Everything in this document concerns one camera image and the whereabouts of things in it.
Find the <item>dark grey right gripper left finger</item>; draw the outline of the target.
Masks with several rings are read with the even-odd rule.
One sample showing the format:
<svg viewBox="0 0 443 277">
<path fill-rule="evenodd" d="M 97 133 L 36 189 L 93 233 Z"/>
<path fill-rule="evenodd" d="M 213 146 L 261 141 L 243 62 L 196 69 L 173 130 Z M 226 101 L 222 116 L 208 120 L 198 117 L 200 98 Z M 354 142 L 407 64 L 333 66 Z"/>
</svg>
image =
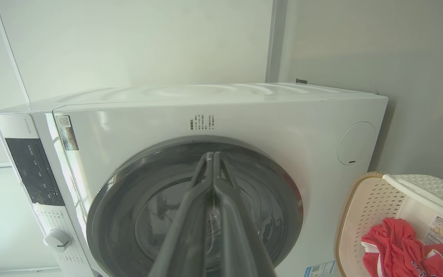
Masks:
<svg viewBox="0 0 443 277">
<path fill-rule="evenodd" d="M 190 181 L 149 277 L 205 277 L 207 218 L 214 198 L 214 152 L 205 153 Z"/>
</svg>

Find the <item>round white filter cover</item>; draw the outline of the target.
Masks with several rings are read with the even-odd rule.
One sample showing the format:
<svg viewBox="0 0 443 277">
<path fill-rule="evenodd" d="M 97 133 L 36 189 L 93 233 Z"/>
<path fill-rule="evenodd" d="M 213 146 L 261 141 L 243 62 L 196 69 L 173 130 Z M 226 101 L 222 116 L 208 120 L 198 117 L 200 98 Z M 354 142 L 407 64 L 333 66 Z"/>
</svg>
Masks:
<svg viewBox="0 0 443 277">
<path fill-rule="evenodd" d="M 341 137 L 337 157 L 343 165 L 356 165 L 372 154 L 375 145 L 376 128 L 369 122 L 359 122 Z"/>
</svg>

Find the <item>white washing machine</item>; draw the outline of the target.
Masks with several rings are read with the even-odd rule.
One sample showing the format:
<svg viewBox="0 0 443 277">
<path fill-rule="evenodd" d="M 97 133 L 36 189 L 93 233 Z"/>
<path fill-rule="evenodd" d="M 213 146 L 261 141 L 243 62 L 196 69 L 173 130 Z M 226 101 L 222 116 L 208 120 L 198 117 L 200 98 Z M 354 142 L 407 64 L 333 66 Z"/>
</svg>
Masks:
<svg viewBox="0 0 443 277">
<path fill-rule="evenodd" d="M 350 186 L 371 157 L 343 165 L 337 147 L 354 124 L 380 131 L 388 98 L 301 83 L 128 87 L 89 90 L 0 109 L 0 138 L 46 236 L 66 232 L 72 245 L 54 252 L 67 276 L 108 277 L 87 241 L 93 200 L 114 172 L 137 153 L 178 137 L 211 135 L 247 143 L 293 179 L 303 205 L 300 235 L 275 266 L 278 277 L 335 260 L 334 237 Z M 214 114 L 216 129 L 190 131 L 195 114 Z M 66 151 L 56 119 L 70 117 L 79 147 Z M 41 139 L 65 206 L 34 204 L 6 138 Z"/>
</svg>

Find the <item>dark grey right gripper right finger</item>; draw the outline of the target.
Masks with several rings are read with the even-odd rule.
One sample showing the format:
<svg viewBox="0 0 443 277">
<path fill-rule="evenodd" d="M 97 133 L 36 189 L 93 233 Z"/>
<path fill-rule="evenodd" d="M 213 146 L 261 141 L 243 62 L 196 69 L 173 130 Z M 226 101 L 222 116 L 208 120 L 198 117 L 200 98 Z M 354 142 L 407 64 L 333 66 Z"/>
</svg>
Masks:
<svg viewBox="0 0 443 277">
<path fill-rule="evenodd" d="M 233 168 L 222 152 L 214 154 L 214 192 L 220 211 L 222 277 L 276 277 L 265 245 L 258 236 Z"/>
</svg>

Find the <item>black washing machine display panel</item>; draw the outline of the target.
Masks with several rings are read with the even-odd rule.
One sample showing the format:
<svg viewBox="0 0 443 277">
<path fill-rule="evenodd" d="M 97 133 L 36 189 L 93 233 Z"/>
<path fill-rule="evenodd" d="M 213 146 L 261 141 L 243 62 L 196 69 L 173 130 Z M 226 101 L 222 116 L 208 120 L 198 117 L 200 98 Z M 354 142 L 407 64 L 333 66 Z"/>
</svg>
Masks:
<svg viewBox="0 0 443 277">
<path fill-rule="evenodd" d="M 39 138 L 6 138 L 18 174 L 34 204 L 65 206 Z"/>
</svg>

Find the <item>white woven laundry basket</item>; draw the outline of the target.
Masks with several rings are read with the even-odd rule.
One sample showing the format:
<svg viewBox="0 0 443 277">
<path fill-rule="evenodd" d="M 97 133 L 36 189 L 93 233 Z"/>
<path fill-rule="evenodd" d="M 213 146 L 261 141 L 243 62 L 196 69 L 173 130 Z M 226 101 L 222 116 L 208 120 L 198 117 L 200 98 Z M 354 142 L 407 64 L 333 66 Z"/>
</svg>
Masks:
<svg viewBox="0 0 443 277">
<path fill-rule="evenodd" d="M 352 186 L 335 239 L 342 277 L 371 277 L 363 264 L 362 237 L 383 219 L 403 219 L 423 241 L 434 214 L 443 217 L 443 179 L 429 175 L 368 172 Z"/>
</svg>

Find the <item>printed warning text label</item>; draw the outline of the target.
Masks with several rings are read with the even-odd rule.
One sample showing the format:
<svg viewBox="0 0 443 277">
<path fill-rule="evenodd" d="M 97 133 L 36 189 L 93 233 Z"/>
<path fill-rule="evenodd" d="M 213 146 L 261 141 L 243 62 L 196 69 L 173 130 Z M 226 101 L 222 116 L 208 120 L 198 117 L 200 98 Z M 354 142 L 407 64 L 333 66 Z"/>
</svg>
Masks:
<svg viewBox="0 0 443 277">
<path fill-rule="evenodd" d="M 195 114 L 189 119 L 190 131 L 210 131 L 216 129 L 216 116 L 214 114 Z"/>
</svg>

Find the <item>silver sticker on washing machine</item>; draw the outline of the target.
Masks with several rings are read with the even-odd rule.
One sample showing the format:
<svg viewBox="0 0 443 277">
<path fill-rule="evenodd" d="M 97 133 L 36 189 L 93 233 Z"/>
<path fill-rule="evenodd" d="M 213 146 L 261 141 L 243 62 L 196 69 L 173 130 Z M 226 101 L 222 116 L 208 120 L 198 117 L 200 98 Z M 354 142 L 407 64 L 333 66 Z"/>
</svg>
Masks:
<svg viewBox="0 0 443 277">
<path fill-rule="evenodd" d="M 72 122 L 67 115 L 58 115 L 55 117 L 58 132 L 66 151 L 78 151 L 79 147 L 76 141 Z"/>
</svg>

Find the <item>red and white garment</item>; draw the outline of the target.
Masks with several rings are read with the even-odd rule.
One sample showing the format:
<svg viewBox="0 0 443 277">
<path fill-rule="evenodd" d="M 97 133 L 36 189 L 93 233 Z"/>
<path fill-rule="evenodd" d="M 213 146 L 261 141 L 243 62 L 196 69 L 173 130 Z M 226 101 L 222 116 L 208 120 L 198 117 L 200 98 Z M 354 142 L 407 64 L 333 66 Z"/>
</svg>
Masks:
<svg viewBox="0 0 443 277">
<path fill-rule="evenodd" d="M 362 237 L 371 277 L 443 277 L 443 244 L 424 245 L 403 219 L 386 218 Z"/>
</svg>

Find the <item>round dark washing machine door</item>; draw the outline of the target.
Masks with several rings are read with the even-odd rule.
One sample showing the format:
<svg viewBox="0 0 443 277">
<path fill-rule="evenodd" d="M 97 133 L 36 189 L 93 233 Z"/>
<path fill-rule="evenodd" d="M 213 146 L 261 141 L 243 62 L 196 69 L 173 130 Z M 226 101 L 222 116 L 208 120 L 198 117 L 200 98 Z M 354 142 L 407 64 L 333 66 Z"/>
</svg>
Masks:
<svg viewBox="0 0 443 277">
<path fill-rule="evenodd" d="M 95 196 L 88 211 L 87 241 L 108 277 L 147 277 L 206 152 L 223 152 L 232 166 L 273 264 L 289 254 L 303 222 L 302 198 L 290 175 L 239 140 L 178 137 L 132 156 Z"/>
</svg>

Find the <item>white washing machine dial knob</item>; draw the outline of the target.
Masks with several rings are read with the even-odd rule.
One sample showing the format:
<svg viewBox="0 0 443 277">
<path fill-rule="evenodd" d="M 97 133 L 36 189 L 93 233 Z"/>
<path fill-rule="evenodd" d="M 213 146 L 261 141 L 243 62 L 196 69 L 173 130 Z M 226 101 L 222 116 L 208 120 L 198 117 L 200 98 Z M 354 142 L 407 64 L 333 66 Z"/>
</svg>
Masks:
<svg viewBox="0 0 443 277">
<path fill-rule="evenodd" d="M 66 232 L 52 229 L 43 239 L 44 244 L 57 254 L 65 252 L 72 245 L 72 238 Z"/>
</svg>

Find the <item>grey wall corner trim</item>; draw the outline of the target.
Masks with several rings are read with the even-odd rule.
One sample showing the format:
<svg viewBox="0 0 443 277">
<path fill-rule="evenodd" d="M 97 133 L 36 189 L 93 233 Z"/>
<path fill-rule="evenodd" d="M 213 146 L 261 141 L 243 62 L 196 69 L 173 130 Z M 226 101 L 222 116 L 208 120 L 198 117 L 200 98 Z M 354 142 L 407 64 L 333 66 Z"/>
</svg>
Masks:
<svg viewBox="0 0 443 277">
<path fill-rule="evenodd" d="M 272 0 L 272 14 L 265 82 L 278 81 L 285 33 L 288 0 Z"/>
</svg>

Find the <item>blue energy label sticker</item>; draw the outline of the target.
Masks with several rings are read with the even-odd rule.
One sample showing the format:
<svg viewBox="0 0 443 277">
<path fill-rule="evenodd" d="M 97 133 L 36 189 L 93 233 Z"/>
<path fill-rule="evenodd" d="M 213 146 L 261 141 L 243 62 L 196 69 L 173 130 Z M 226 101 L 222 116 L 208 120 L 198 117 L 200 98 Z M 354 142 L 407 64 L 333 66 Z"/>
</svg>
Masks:
<svg viewBox="0 0 443 277">
<path fill-rule="evenodd" d="M 335 260 L 306 268 L 304 277 L 320 277 L 333 272 Z"/>
</svg>

